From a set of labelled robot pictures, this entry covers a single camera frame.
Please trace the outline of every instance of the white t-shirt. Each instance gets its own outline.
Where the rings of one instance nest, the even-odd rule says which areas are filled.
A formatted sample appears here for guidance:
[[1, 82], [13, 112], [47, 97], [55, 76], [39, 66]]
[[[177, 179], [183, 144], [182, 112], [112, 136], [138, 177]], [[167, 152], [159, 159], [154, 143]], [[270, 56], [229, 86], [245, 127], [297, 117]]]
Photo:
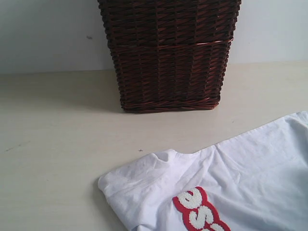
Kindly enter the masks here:
[[308, 112], [193, 154], [148, 154], [98, 186], [130, 231], [307, 231]]

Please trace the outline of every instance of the fabric patch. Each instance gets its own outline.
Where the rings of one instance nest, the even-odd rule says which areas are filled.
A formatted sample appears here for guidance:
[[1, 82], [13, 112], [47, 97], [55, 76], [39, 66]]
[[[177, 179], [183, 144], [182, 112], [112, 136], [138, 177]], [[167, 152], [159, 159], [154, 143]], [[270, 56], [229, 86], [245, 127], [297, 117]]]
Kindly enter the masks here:
[[201, 187], [195, 187], [172, 198], [173, 204], [183, 214], [183, 223], [189, 231], [231, 231], [220, 220], [218, 211], [207, 200]]

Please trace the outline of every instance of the beige table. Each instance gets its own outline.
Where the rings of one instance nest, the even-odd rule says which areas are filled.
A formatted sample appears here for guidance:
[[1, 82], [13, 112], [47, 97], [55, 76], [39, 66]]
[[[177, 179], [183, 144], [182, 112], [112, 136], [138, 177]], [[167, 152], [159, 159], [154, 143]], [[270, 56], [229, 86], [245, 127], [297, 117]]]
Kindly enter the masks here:
[[308, 110], [308, 62], [229, 65], [212, 111], [132, 115], [118, 100], [113, 71], [0, 76], [0, 231], [124, 231], [101, 174]]

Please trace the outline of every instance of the wicker basket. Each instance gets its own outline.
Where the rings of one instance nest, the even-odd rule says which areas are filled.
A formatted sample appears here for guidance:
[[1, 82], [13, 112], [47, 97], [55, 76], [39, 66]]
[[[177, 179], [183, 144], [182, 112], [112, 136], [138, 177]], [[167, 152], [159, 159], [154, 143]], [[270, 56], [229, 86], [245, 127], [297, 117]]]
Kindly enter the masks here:
[[241, 0], [98, 0], [128, 112], [213, 109]]

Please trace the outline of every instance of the white wall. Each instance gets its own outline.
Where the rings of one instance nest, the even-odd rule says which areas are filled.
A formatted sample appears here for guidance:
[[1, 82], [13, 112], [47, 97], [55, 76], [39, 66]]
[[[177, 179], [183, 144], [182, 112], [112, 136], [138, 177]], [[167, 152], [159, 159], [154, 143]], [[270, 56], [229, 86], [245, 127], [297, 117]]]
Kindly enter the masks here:
[[[0, 73], [113, 68], [97, 7], [0, 0]], [[308, 59], [307, 9], [308, 0], [243, 0], [230, 63]]]

